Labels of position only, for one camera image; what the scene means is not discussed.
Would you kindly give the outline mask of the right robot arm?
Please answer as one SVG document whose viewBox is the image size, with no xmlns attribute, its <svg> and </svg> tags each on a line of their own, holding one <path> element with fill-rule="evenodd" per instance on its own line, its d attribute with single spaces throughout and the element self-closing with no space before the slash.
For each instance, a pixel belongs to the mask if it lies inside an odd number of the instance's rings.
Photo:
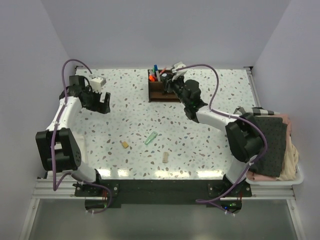
<svg viewBox="0 0 320 240">
<path fill-rule="evenodd" d="M 184 105 L 187 118 L 198 124 L 218 129 L 226 134 L 233 160 L 223 183 L 223 192 L 230 197 L 240 190 L 240 182 L 246 178 L 250 166 L 267 151 L 265 135 L 258 127 L 254 117 L 248 113 L 230 114 L 210 108 L 201 99 L 201 90 L 196 80 L 184 80 L 183 76 L 173 73 L 160 75 L 164 90 L 173 93 Z"/>
</svg>

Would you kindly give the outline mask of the black orange marker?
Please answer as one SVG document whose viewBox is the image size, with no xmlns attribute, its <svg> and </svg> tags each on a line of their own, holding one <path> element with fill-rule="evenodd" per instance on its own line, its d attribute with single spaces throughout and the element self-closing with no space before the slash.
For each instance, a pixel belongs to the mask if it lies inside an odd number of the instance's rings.
<svg viewBox="0 0 320 240">
<path fill-rule="evenodd" d="M 149 80 L 150 80 L 151 82 L 155 82 L 155 81 L 156 81 L 155 78 L 154 78 L 152 75 L 150 75 L 148 78 L 149 78 Z"/>
</svg>

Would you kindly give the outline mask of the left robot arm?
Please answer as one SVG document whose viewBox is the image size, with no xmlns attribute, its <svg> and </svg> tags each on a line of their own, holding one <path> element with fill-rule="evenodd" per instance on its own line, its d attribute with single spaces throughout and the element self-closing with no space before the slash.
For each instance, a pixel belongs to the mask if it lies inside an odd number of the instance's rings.
<svg viewBox="0 0 320 240">
<path fill-rule="evenodd" d="M 110 112 L 111 94 L 102 91 L 105 84 L 106 79 L 101 76 L 70 76 L 69 85 L 59 95 L 54 119 L 46 130 L 36 133 L 41 163 L 52 174 L 54 189 L 71 176 L 87 182 L 85 189 L 92 196 L 99 196 L 104 190 L 98 171 L 87 163 L 84 136 L 73 133 L 72 127 L 82 109 L 104 115 Z"/>
</svg>

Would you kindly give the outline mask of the brown wooden desk organizer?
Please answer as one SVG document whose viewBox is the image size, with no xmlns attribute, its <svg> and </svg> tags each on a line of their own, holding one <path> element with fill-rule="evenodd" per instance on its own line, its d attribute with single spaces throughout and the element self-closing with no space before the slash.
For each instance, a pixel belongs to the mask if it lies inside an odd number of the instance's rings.
<svg viewBox="0 0 320 240">
<path fill-rule="evenodd" d="M 163 94 L 164 86 L 161 81 L 150 81 L 149 80 L 149 71 L 153 71 L 152 69 L 148 69 L 148 102 L 164 102 L 164 103 L 180 103 L 181 101 L 175 96 L 174 93 Z"/>
</svg>

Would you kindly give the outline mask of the blue capped white marker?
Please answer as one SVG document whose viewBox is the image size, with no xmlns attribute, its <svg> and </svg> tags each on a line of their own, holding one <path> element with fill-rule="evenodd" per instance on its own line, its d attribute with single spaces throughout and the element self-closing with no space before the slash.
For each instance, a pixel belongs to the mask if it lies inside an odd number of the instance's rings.
<svg viewBox="0 0 320 240">
<path fill-rule="evenodd" d="M 160 72 L 156 64 L 153 66 L 153 78 L 154 78 L 154 81 L 157 81 L 157 82 L 161 81 Z"/>
</svg>

